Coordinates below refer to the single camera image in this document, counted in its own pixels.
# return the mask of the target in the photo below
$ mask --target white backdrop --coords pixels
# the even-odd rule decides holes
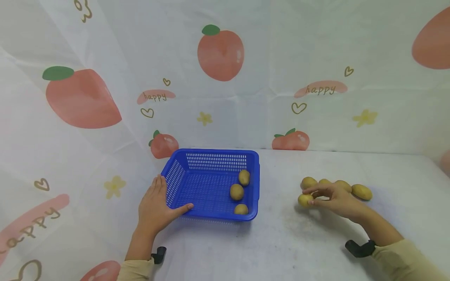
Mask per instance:
[[[22,268],[32,280],[40,265],[57,269],[42,280],[88,280],[107,261],[98,268],[114,275],[137,204],[178,147],[439,160],[450,148],[447,7],[3,1],[1,279]],[[203,34],[210,24],[220,32]],[[43,75],[54,66],[74,72]]]

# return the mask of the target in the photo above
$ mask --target yellow potato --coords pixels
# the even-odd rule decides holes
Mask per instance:
[[[234,208],[235,214],[248,214],[248,208],[245,204],[239,204]]]
[[[334,184],[336,184],[339,187],[342,187],[343,189],[345,189],[345,191],[347,191],[348,193],[351,193],[351,186],[350,184],[348,184],[346,181],[343,180],[337,180],[334,182]]]
[[[301,194],[297,201],[303,208],[309,208],[311,205],[308,204],[308,201],[314,200],[314,197],[311,194]]]
[[[233,200],[239,201],[244,197],[244,188],[240,184],[233,184],[229,189],[229,195]]]
[[[361,198],[362,200],[370,200],[372,199],[372,192],[370,189],[365,187],[362,184],[354,184],[351,186],[351,192]]]
[[[239,172],[239,182],[242,186],[247,186],[250,183],[250,173],[247,170],[242,170]]]
[[[330,184],[331,182],[329,180],[327,180],[326,178],[323,178],[319,181],[319,183]]]
[[[317,184],[317,181],[312,177],[306,177],[301,181],[300,187],[302,189],[307,189],[313,187]]]

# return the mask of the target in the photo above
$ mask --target finger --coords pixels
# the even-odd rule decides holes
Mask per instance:
[[[308,201],[308,205],[324,207],[324,208],[327,208],[327,209],[329,209],[330,204],[331,204],[330,200],[314,199],[314,200]]]
[[[158,174],[157,179],[156,179],[155,192],[159,193],[160,190],[161,190],[161,175]]]
[[[325,194],[320,190],[312,193],[311,195],[313,196],[314,199],[317,197],[325,196]]]
[[[311,194],[315,191],[321,191],[323,194],[329,194],[333,191],[334,186],[329,183],[318,183],[313,187],[303,190],[303,194]]]
[[[181,206],[180,208],[176,208],[172,210],[172,220],[176,219],[177,217],[180,217],[181,215],[185,214],[187,211],[192,210],[194,208],[194,204],[189,203],[184,206]]]
[[[152,194],[155,191],[156,178],[153,179],[152,185],[148,188],[146,194]]]
[[[167,193],[167,182],[166,182],[166,177],[161,176],[161,191],[160,193],[164,194],[164,196]]]

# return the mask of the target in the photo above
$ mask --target table surface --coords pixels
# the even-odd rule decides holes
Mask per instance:
[[[259,210],[250,223],[178,219],[155,241],[167,247],[155,280],[387,280],[370,257],[356,259],[347,240],[364,230],[325,210],[297,206],[306,176],[360,183],[368,202],[450,276],[450,179],[414,155],[255,150],[260,156]]]

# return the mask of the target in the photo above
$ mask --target beige sleeve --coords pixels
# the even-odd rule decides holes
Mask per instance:
[[[449,281],[409,240],[375,246],[372,256],[392,281]]]
[[[149,280],[154,264],[153,258],[151,260],[127,260],[120,266],[117,281]]]

